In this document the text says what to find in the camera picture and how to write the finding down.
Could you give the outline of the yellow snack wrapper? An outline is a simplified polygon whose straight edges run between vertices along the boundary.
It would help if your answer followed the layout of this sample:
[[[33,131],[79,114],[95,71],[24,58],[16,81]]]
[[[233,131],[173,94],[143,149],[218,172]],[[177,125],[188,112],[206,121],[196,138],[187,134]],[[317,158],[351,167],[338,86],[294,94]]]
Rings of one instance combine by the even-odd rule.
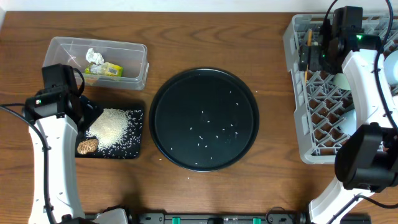
[[[85,68],[86,74],[104,75],[109,77],[121,77],[123,75],[123,71],[123,67],[109,62],[105,62],[100,65],[91,63]]]

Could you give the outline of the white tissue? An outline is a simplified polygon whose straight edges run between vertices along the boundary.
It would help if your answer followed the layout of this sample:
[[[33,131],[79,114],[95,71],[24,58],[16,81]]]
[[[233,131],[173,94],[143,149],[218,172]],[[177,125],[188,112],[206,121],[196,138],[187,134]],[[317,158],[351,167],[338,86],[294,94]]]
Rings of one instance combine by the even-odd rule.
[[[88,49],[85,58],[89,63],[93,63],[95,65],[101,65],[104,63],[103,56],[100,53],[95,52],[94,48]]]

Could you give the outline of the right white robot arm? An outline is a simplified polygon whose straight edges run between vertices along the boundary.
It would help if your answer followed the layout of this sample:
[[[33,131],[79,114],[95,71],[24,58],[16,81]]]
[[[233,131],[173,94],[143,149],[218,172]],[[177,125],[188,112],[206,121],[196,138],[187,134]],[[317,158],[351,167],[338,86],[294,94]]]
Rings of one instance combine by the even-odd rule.
[[[395,209],[371,199],[397,186],[397,106],[386,80],[382,54],[387,38],[365,34],[361,7],[333,10],[320,27],[318,46],[300,48],[298,69],[345,75],[356,112],[356,131],[335,156],[335,177],[308,204],[297,223],[339,223],[360,201]]]

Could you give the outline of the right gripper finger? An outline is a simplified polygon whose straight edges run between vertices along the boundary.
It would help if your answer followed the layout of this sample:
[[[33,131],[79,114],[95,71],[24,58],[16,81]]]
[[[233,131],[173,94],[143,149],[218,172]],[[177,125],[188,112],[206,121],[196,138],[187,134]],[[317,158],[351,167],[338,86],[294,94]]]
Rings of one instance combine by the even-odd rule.
[[[322,70],[322,65],[320,62],[320,57],[322,53],[322,48],[319,45],[312,45],[309,48],[309,58],[308,58],[308,69],[311,71]]]
[[[299,63],[298,63],[298,69],[301,72],[306,71],[307,57],[308,57],[308,47],[307,45],[302,45],[299,49]]]

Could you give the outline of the wooden chopstick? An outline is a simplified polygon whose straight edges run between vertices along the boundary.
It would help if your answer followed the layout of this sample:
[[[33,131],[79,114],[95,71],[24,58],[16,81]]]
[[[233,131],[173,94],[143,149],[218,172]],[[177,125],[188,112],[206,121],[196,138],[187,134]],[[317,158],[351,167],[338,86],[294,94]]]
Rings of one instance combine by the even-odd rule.
[[[304,73],[304,81],[305,84],[307,84],[308,80],[308,71],[309,71],[309,65],[310,65],[310,52],[311,52],[311,45],[312,45],[312,37],[313,37],[313,31],[312,29],[308,30],[308,39],[307,39],[307,47],[308,47],[308,57],[307,57],[307,68]]]

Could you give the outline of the blue plastic cup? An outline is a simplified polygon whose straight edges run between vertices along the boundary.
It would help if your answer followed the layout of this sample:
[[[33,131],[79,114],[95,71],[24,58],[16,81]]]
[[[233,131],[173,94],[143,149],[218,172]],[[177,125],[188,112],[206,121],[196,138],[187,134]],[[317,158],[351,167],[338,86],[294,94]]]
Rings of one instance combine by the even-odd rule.
[[[341,115],[342,122],[338,125],[339,129],[349,135],[352,136],[356,130],[356,110],[352,109],[350,111],[345,112]]]

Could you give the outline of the mint green bowl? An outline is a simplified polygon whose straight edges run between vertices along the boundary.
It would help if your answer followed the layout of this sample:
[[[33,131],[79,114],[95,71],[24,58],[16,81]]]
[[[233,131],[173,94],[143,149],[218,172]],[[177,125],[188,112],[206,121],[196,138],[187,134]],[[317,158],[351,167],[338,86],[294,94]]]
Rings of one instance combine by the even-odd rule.
[[[336,75],[334,75],[333,84],[342,90],[351,90],[348,79],[343,73],[337,73]]]

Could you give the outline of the light blue bowl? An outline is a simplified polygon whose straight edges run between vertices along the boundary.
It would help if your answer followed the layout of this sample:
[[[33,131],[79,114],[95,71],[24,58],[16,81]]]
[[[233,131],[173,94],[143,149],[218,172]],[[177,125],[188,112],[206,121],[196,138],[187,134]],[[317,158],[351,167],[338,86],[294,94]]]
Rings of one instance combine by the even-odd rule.
[[[387,58],[384,61],[384,72],[386,76],[386,80],[390,85],[397,85],[397,59],[396,58]]]

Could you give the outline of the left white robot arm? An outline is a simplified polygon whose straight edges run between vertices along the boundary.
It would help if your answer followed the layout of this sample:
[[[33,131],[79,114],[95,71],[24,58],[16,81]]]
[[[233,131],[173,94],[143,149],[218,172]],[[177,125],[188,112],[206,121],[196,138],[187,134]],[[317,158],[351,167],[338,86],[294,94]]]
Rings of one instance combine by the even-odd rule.
[[[23,115],[34,147],[34,202],[29,223],[60,223],[84,217],[78,197],[75,142],[83,117],[74,70],[56,64],[42,69],[44,89],[26,99]]]

